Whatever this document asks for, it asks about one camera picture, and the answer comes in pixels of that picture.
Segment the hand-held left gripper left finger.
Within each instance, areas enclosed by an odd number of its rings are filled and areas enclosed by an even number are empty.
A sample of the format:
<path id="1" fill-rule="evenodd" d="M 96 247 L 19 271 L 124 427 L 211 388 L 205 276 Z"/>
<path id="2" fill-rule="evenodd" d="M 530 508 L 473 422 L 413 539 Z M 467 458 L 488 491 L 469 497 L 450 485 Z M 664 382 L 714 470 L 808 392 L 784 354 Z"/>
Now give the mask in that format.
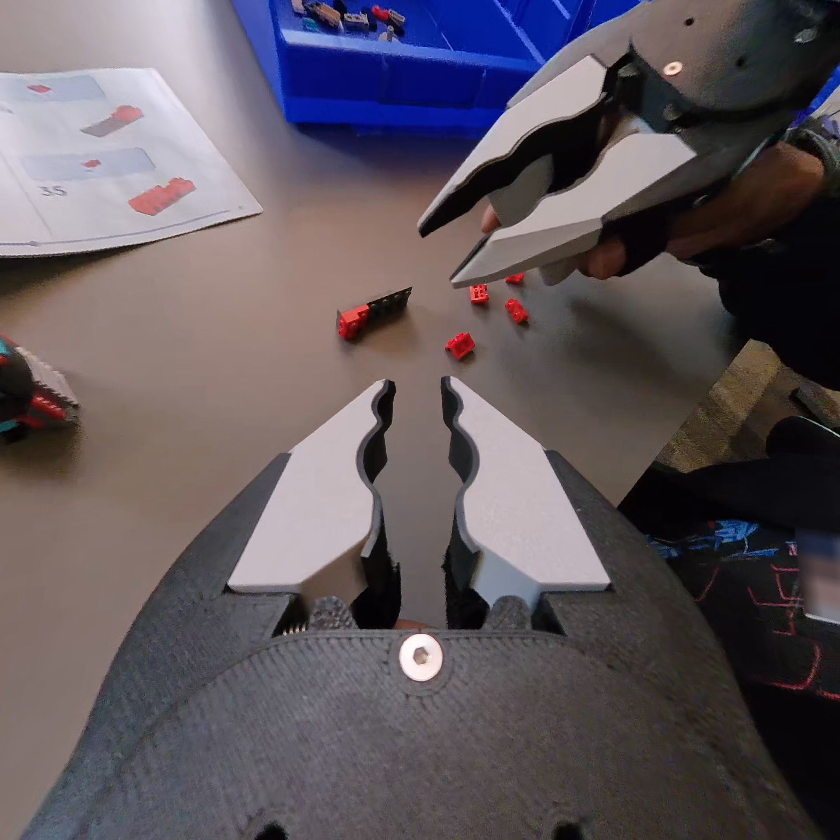
<path id="1" fill-rule="evenodd" d="M 392 628 L 402 582 L 375 479 L 387 462 L 396 386 L 374 382 L 289 453 L 227 581 L 238 594 L 336 597 L 361 628 Z"/>

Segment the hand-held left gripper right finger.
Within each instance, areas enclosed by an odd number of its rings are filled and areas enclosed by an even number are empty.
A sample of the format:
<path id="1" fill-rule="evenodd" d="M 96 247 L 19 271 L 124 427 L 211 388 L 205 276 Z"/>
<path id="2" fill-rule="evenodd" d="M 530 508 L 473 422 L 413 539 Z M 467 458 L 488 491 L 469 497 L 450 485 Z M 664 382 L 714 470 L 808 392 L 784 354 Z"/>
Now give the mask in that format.
<path id="1" fill-rule="evenodd" d="M 444 556 L 447 625 L 480 628 L 504 597 L 605 592 L 612 582 L 558 471 L 556 453 L 460 379 L 440 382 L 448 462 L 461 480 Z"/>

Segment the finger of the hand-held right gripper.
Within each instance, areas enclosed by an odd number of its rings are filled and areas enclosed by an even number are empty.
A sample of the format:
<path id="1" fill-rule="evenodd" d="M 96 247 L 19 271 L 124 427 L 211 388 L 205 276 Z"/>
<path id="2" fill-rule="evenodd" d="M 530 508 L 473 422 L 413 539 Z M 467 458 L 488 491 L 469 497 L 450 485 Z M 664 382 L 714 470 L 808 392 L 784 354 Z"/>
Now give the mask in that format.
<path id="1" fill-rule="evenodd" d="M 697 157 L 674 134 L 636 131 L 610 145 L 593 170 L 570 187 L 542 196 L 532 208 L 524 186 L 493 196 L 495 230 L 457 268 L 453 288 L 503 280 L 535 270 L 545 286 L 573 274 L 605 226 L 676 196 L 687 166 Z"/>
<path id="2" fill-rule="evenodd" d="M 571 186 L 598 155 L 618 65 L 585 56 L 501 114 L 417 223 L 422 237 L 487 198 L 503 227 L 520 223 L 556 182 Z"/>

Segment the blue plastic bin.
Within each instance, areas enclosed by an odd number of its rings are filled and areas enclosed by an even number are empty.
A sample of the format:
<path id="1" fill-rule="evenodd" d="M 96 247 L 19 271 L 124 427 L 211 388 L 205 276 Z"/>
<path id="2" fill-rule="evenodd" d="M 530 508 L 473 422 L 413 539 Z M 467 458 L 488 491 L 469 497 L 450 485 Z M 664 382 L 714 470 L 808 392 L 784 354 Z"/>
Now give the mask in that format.
<path id="1" fill-rule="evenodd" d="M 499 1 L 527 60 L 543 65 L 572 40 L 634 9 L 640 1 Z"/>
<path id="2" fill-rule="evenodd" d="M 389 2 L 393 41 L 317 25 L 291 2 L 232 2 L 289 123 L 471 133 L 495 122 L 541 66 L 499 2 Z"/>

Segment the dark grey toy plate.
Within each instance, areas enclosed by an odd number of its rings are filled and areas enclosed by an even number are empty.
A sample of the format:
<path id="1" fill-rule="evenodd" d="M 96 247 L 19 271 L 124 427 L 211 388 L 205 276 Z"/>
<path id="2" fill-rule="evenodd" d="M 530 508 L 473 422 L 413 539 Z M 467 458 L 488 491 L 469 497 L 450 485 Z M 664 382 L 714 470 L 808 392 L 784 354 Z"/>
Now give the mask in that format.
<path id="1" fill-rule="evenodd" d="M 365 324 L 373 326 L 405 311 L 413 287 L 405 287 L 397 291 L 389 291 L 383 296 L 368 301 Z"/>

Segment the person's right forearm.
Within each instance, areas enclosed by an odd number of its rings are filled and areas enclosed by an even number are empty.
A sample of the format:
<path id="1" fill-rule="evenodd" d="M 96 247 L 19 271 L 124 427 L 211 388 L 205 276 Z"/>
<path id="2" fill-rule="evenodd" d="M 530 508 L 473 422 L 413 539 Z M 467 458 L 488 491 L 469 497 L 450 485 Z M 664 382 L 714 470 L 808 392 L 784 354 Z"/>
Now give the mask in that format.
<path id="1" fill-rule="evenodd" d="M 694 258 L 751 340 L 795 373 L 839 389 L 838 112 L 812 115 L 784 140 L 814 154 L 826 185 L 796 219 L 757 244 Z"/>

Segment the person's black pants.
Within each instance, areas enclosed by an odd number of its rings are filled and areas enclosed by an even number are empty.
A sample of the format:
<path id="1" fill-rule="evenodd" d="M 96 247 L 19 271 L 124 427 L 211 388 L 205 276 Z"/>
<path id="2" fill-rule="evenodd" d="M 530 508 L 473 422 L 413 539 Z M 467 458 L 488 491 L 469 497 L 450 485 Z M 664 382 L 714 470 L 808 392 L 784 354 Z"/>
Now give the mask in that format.
<path id="1" fill-rule="evenodd" d="M 723 519 L 838 536 L 838 431 L 789 416 L 770 430 L 764 457 L 690 472 L 652 465 L 618 510 L 638 530 L 662 537 Z"/>

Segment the scattered small toy bricks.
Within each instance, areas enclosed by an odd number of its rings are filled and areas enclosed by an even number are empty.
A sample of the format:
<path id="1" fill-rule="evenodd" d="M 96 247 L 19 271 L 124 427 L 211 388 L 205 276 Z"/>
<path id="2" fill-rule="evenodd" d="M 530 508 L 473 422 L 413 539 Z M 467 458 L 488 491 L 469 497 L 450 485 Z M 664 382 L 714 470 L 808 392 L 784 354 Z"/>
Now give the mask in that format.
<path id="1" fill-rule="evenodd" d="M 379 40 L 398 42 L 405 35 L 406 18 L 379 4 L 351 9 L 345 2 L 290 1 L 292 13 L 304 28 L 334 35 L 373 35 Z"/>

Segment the toy brick vehicle model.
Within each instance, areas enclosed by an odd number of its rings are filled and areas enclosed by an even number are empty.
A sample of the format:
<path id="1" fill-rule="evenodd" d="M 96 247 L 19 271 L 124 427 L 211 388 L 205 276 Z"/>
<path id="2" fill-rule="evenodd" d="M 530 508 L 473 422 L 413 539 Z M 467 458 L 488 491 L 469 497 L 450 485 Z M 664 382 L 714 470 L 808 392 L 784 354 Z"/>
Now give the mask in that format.
<path id="1" fill-rule="evenodd" d="M 1 439 L 10 445 L 32 432 L 78 425 L 80 405 L 65 376 L 1 334 Z"/>

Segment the white instruction booklet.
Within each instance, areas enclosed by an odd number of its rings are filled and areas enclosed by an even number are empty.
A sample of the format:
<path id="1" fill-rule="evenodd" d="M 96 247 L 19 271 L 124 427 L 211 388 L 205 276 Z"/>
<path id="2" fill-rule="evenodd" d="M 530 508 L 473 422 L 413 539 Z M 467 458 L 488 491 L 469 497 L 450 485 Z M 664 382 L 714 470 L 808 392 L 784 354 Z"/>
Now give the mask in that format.
<path id="1" fill-rule="evenodd" d="M 153 69 L 1 75 L 1 256 L 86 254 L 260 214 Z"/>

